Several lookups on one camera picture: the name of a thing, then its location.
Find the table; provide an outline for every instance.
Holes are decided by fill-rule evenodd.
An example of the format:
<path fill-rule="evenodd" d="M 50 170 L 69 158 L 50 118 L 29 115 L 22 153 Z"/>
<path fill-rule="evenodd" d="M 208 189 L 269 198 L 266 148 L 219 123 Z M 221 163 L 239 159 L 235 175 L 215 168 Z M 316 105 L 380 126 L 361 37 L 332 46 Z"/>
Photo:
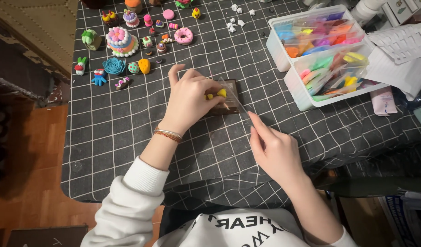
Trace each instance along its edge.
<path fill-rule="evenodd" d="M 102 87 L 90 80 L 93 71 L 113 57 L 111 51 L 105 46 L 88 51 L 80 37 L 88 28 L 100 35 L 108 28 L 101 21 L 100 10 L 78 5 L 73 61 L 75 65 L 78 57 L 87 56 L 89 63 L 83 76 L 72 75 L 61 182 L 70 198 L 100 202 L 114 177 L 126 173 L 164 116 L 170 93 L 167 72 L 175 63 L 184 63 L 214 80 L 220 76 L 236 79 L 240 101 L 247 109 L 259 114 L 268 126 L 298 139 L 303 166 L 312 175 L 421 140 L 421 126 L 411 112 L 397 106 L 398 114 L 376 116 L 369 94 L 307 112 L 297 109 L 283 81 L 285 73 L 275 68 L 265 42 L 270 33 L 267 21 L 304 11 L 301 1 L 194 0 L 192 6 L 202 13 L 198 20 L 191 16 L 192 9 L 178 10 L 172 0 L 165 0 L 161 8 L 143 4 L 141 25 L 127 28 L 131 34 L 141 40 L 148 35 L 143 15 L 165 20 L 163 10 L 172 9 L 176 17 L 170 22 L 190 28 L 194 40 L 189 46 L 167 45 L 168 52 L 159 54 L 163 64 L 156 64 L 155 56 L 149 58 L 149 74 L 127 71 L 122 76 L 109 75 Z M 243 13 L 232 11 L 232 4 Z M 110 0 L 103 10 L 109 9 L 121 17 L 125 5 Z M 254 16 L 248 13 L 250 9 L 256 10 Z M 232 17 L 246 25 L 236 26 L 236 32 L 230 33 L 226 23 Z M 163 29 L 156 28 L 158 42 L 162 34 L 174 34 L 166 24 Z M 148 56 L 139 51 L 120 59 L 129 64 L 141 58 Z M 125 74 L 132 84 L 116 91 L 114 84 Z M 285 192 L 255 163 L 248 137 L 240 115 L 200 120 L 178 146 L 164 188 L 164 204 L 183 209 L 212 204 L 258 208 L 289 204 Z"/>

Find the wooden floor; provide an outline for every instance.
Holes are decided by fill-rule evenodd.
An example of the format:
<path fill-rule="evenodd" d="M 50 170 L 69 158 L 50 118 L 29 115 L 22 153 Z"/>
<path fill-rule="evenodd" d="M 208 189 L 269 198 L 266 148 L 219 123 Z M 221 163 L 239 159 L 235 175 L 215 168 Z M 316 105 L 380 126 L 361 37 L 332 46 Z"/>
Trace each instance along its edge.
<path fill-rule="evenodd" d="M 67 106 L 32 110 L 13 108 L 5 162 L 6 177 L 0 182 L 0 247 L 12 229 L 51 226 L 96 225 L 94 214 L 101 204 L 80 203 L 60 188 Z M 163 208 L 153 217 L 158 238 Z"/>

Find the paper sheet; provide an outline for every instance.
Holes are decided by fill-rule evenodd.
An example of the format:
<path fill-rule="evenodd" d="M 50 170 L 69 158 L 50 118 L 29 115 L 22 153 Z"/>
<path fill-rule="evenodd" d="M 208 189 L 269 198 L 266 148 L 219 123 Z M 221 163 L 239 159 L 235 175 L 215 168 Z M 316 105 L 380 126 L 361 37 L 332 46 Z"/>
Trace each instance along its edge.
<path fill-rule="evenodd" d="M 421 24 L 409 24 L 375 31 L 369 39 L 389 55 L 396 64 L 421 57 Z"/>
<path fill-rule="evenodd" d="M 421 57 L 395 64 L 381 48 L 376 47 L 369 56 L 367 74 L 363 78 L 397 87 L 407 100 L 412 101 L 421 90 Z"/>

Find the blue clay rose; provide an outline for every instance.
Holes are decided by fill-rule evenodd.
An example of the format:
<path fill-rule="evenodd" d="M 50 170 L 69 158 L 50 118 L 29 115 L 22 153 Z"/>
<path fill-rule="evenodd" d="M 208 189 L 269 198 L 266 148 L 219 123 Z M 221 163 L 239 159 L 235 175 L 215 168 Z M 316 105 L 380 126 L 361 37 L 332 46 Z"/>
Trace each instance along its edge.
<path fill-rule="evenodd" d="M 126 68 L 125 61 L 117 58 L 107 59 L 107 61 L 102 62 L 102 65 L 104 65 L 105 72 L 113 75 L 119 75 Z"/>

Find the bracelet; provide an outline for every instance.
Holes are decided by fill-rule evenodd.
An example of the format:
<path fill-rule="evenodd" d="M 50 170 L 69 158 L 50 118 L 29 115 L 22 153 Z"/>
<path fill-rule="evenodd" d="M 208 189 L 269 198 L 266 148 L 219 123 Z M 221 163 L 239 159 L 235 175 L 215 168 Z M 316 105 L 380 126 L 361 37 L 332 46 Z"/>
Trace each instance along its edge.
<path fill-rule="evenodd" d="M 171 140 L 173 140 L 177 143 L 180 143 L 180 141 L 181 141 L 181 136 L 179 134 L 177 134 L 175 132 L 169 132 L 169 131 L 161 130 L 161 129 L 159 129 L 159 127 L 156 127 L 154 129 L 154 134 L 160 134 L 164 137 L 168 137 L 169 139 L 171 139 Z"/>

